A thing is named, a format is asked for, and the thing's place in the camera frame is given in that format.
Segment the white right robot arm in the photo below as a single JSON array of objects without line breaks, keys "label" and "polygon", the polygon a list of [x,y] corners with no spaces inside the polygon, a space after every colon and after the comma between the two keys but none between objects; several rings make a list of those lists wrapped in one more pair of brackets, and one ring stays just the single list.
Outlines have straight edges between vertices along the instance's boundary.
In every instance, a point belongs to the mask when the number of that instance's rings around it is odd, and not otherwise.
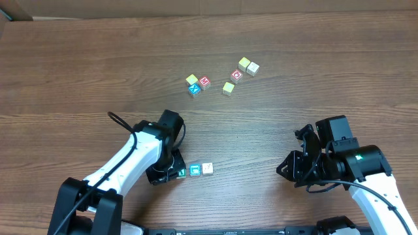
[{"label": "white right robot arm", "polygon": [[338,186],[349,192],[374,234],[416,234],[383,152],[374,145],[359,146],[346,122],[319,121],[295,131],[301,150],[292,151],[276,172],[317,193]]}]

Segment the green letter wooden block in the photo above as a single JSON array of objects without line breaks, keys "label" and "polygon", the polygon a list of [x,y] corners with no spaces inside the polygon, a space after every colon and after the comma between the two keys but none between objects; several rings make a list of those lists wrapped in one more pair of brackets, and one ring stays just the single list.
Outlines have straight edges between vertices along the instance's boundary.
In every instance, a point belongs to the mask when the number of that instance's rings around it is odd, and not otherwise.
[{"label": "green letter wooden block", "polygon": [[184,179],[184,178],[186,178],[186,176],[187,176],[187,174],[186,174],[186,169],[185,169],[185,168],[183,168],[183,169],[181,169],[181,170],[178,172],[178,176],[177,176],[177,178],[178,178],[178,179]]}]

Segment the violin drawing wooden block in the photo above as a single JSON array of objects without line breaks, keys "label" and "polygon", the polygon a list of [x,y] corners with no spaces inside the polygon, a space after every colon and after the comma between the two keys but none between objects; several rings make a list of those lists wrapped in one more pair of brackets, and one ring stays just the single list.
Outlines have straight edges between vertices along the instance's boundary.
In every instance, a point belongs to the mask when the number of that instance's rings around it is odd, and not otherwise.
[{"label": "violin drawing wooden block", "polygon": [[203,163],[202,164],[202,174],[203,175],[212,175],[214,173],[213,163]]}]

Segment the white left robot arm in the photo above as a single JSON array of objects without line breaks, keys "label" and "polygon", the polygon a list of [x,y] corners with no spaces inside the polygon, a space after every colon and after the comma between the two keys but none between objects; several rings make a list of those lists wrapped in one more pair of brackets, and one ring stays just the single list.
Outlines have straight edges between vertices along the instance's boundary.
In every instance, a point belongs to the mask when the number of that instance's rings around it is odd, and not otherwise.
[{"label": "white left robot arm", "polygon": [[178,178],[185,169],[178,143],[182,118],[122,123],[130,136],[109,162],[83,180],[67,178],[59,188],[49,234],[144,234],[122,219],[123,199],[145,174],[152,185]]}]

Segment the blue letter wooden block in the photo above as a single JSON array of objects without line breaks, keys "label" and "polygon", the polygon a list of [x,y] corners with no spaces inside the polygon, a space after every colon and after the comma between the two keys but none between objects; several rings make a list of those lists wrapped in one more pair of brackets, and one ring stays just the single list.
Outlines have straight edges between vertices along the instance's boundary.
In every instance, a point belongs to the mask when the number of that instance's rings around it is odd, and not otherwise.
[{"label": "blue letter wooden block", "polygon": [[199,177],[201,175],[201,166],[199,164],[191,164],[189,166],[189,174],[191,177]]}]

